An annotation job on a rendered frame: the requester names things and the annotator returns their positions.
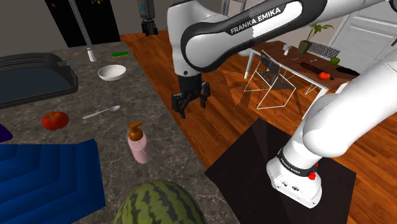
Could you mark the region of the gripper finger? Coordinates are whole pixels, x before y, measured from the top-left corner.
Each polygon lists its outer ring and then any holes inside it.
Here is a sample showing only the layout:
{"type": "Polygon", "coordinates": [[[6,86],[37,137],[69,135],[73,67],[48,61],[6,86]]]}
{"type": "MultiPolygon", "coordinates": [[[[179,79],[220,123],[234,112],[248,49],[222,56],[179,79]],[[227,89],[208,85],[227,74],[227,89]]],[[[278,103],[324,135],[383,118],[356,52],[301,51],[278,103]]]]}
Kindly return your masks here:
{"type": "Polygon", "coordinates": [[[171,95],[172,109],[178,112],[182,119],[185,119],[185,107],[191,100],[191,94],[188,92],[180,92],[178,94],[171,95]]]}
{"type": "Polygon", "coordinates": [[[205,108],[207,98],[211,95],[211,89],[209,83],[206,81],[202,82],[201,87],[203,92],[200,94],[200,106],[205,108]]]}

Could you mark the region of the pink soap bottle brown pump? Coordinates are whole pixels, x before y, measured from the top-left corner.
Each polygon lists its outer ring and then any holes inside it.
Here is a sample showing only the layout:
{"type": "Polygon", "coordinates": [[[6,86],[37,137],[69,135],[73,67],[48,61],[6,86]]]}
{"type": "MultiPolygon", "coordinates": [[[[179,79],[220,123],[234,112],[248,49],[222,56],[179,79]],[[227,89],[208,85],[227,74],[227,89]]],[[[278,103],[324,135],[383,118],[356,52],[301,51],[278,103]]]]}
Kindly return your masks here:
{"type": "Polygon", "coordinates": [[[146,134],[140,128],[142,124],[142,121],[132,122],[129,124],[127,141],[136,161],[141,164],[145,164],[150,160],[152,153],[148,146],[146,134]]]}

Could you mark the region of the white bowl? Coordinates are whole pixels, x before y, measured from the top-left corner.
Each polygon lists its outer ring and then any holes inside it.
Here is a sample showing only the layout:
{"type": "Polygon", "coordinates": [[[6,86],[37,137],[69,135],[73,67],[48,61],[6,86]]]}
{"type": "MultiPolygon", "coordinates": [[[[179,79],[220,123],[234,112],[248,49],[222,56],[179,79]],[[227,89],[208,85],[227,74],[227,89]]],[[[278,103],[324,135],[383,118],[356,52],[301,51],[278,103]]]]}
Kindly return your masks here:
{"type": "Polygon", "coordinates": [[[99,77],[104,81],[117,81],[126,75],[127,68],[122,65],[108,65],[98,70],[99,77]]]}

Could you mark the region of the silver spoon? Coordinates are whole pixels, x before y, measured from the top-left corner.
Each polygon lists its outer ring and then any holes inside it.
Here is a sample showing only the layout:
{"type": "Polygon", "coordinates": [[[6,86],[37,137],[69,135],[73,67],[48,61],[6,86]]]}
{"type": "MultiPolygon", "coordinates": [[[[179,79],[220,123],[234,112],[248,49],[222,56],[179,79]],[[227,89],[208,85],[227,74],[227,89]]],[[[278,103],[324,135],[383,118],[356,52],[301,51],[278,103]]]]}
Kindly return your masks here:
{"type": "Polygon", "coordinates": [[[114,112],[114,111],[117,111],[118,109],[120,109],[120,105],[112,106],[112,107],[110,107],[110,108],[108,108],[108,109],[105,109],[105,110],[102,110],[102,111],[98,111],[98,112],[92,113],[92,114],[90,114],[90,115],[86,115],[86,116],[83,117],[83,119],[85,120],[85,119],[91,118],[91,117],[93,117],[93,116],[97,116],[97,115],[99,115],[99,114],[101,114],[101,113],[104,113],[104,112],[106,112],[106,111],[114,112]]]}

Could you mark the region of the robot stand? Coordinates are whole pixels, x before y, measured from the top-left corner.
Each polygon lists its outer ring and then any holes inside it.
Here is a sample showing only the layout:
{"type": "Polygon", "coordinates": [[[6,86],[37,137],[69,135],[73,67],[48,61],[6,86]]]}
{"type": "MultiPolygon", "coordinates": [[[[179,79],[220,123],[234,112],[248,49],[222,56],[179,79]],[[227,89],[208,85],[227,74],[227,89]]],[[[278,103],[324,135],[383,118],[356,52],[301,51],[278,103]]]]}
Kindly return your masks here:
{"type": "Polygon", "coordinates": [[[330,158],[319,161],[323,193],[316,207],[306,208],[272,187],[267,161],[289,139],[259,118],[205,174],[240,224],[347,224],[356,174],[330,158]]]}

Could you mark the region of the green striped watermelon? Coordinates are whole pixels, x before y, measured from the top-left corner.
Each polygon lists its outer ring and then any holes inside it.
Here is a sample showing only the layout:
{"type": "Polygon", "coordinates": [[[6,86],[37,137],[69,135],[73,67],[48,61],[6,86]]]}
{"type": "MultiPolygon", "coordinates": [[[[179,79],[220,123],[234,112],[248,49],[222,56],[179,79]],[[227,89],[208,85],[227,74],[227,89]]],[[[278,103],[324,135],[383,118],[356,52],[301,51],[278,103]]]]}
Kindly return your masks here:
{"type": "Polygon", "coordinates": [[[208,224],[191,194],[177,183],[157,179],[133,190],[113,224],[208,224]]]}

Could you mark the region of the black refrigerator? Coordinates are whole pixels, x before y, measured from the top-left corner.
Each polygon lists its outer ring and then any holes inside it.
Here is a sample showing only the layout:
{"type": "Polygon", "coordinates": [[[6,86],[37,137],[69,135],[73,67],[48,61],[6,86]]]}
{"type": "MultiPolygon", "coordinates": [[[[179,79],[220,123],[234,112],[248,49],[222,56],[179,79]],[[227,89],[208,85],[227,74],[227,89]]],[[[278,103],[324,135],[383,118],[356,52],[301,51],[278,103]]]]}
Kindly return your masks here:
{"type": "Polygon", "coordinates": [[[120,41],[110,0],[44,0],[67,46],[120,41]]]}

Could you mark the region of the red tomato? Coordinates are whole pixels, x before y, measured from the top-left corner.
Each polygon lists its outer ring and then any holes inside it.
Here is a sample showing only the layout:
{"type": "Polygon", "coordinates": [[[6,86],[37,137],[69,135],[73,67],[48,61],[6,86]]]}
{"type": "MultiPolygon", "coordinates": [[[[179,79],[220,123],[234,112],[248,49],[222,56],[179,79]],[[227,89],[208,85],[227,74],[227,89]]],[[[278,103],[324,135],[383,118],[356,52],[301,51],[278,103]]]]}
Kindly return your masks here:
{"type": "Polygon", "coordinates": [[[69,117],[63,112],[49,112],[41,119],[43,127],[47,130],[64,128],[69,123],[69,117]]]}

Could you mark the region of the brown dining table white legs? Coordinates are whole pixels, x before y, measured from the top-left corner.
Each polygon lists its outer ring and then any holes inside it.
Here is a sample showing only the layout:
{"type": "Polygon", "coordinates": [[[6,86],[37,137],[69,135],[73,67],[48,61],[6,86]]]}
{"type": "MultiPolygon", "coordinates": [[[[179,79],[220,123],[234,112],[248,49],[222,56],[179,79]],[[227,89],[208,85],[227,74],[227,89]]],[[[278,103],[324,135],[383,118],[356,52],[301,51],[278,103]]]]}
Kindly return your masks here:
{"type": "Polygon", "coordinates": [[[249,79],[249,70],[255,55],[263,50],[281,65],[281,71],[290,72],[309,83],[319,87],[322,96],[330,89],[340,89],[343,84],[349,83],[355,76],[337,71],[339,66],[333,66],[329,61],[311,53],[299,54],[298,48],[292,46],[285,54],[284,43],[281,41],[264,42],[250,48],[245,79],[249,79]]]}

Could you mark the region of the black toaster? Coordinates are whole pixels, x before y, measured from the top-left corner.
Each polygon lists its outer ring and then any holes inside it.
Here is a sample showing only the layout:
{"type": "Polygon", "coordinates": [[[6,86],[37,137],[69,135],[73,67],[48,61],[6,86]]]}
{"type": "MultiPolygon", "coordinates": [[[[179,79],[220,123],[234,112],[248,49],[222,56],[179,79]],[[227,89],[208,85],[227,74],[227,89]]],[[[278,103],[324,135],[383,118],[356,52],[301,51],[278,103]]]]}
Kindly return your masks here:
{"type": "Polygon", "coordinates": [[[42,101],[78,91],[69,61],[53,53],[0,57],[0,109],[42,101]]]}

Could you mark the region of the blue stepped tray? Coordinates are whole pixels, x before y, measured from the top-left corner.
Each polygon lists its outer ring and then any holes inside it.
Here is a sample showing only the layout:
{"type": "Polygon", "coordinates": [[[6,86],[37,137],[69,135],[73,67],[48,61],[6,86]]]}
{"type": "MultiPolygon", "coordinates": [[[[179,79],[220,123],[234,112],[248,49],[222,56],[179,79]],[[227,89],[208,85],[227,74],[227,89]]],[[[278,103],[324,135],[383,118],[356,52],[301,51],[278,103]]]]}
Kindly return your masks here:
{"type": "Polygon", "coordinates": [[[0,224],[71,224],[105,205],[94,139],[0,144],[0,224]]]}

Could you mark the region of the white panelled door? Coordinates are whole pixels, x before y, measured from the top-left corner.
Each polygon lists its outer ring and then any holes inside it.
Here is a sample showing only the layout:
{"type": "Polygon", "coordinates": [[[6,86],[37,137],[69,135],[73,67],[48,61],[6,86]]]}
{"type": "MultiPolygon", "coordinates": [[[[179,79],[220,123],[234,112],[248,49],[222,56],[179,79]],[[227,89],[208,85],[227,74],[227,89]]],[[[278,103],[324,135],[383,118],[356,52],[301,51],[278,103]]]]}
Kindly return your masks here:
{"type": "Polygon", "coordinates": [[[397,12],[388,2],[346,16],[330,44],[340,49],[340,65],[362,73],[397,48],[397,12]]]}

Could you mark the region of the purple flat object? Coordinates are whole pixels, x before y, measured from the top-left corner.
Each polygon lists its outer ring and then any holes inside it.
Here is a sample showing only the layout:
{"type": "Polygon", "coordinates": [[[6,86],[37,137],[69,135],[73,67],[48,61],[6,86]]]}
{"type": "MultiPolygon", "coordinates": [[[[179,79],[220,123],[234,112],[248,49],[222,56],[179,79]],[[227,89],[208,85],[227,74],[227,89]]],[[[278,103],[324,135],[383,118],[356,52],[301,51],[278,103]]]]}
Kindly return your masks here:
{"type": "Polygon", "coordinates": [[[0,124],[0,143],[9,141],[13,138],[13,134],[4,126],[0,124]]]}

